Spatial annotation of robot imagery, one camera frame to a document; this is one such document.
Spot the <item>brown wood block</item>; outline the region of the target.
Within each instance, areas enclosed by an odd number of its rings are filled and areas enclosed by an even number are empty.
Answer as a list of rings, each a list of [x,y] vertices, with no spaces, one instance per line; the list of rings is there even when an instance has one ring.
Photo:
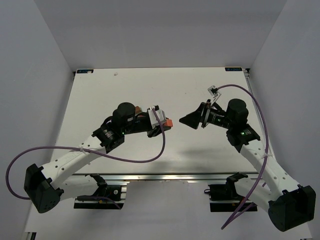
[[[141,107],[139,107],[139,106],[136,106],[136,107],[135,107],[135,115],[139,115],[139,114],[141,114],[142,112],[143,112],[143,110],[142,110]]]

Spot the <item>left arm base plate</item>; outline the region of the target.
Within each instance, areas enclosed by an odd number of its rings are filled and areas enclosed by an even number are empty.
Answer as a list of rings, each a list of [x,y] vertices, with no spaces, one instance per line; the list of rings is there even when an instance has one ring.
[[[78,196],[73,204],[74,209],[86,210],[121,210],[127,192],[125,181],[107,181],[107,186],[95,191],[92,196]]]

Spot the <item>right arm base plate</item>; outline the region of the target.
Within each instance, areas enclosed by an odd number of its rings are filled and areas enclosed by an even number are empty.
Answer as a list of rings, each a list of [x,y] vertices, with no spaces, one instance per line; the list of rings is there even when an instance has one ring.
[[[203,192],[209,196],[211,213],[232,213],[244,198],[232,196],[225,184],[210,184]]]

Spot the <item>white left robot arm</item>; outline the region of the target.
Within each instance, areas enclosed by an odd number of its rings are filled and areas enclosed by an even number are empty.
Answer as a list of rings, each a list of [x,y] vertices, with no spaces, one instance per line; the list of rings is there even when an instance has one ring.
[[[125,135],[146,133],[153,138],[172,127],[172,120],[157,105],[143,112],[132,103],[123,102],[79,147],[42,166],[29,166],[24,190],[40,214],[71,198],[108,201],[116,205],[121,195],[118,187],[109,186],[97,173],[75,176],[75,172],[119,147],[124,143]]]

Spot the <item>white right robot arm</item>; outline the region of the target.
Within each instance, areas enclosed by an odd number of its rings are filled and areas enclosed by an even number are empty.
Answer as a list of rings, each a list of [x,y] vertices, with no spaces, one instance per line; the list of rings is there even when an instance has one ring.
[[[244,173],[226,179],[233,197],[242,196],[263,209],[273,225],[285,232],[314,219],[316,192],[300,185],[264,150],[260,136],[248,124],[249,111],[241,99],[231,99],[223,111],[217,103],[202,102],[179,122],[197,129],[208,124],[225,128],[229,143],[260,173],[266,187]]]

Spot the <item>salmon cube wood block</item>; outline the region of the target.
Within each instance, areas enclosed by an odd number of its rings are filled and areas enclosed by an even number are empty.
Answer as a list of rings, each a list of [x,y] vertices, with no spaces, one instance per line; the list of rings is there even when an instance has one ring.
[[[164,127],[172,128],[173,127],[173,121],[169,118],[166,118],[165,123],[163,124]]]

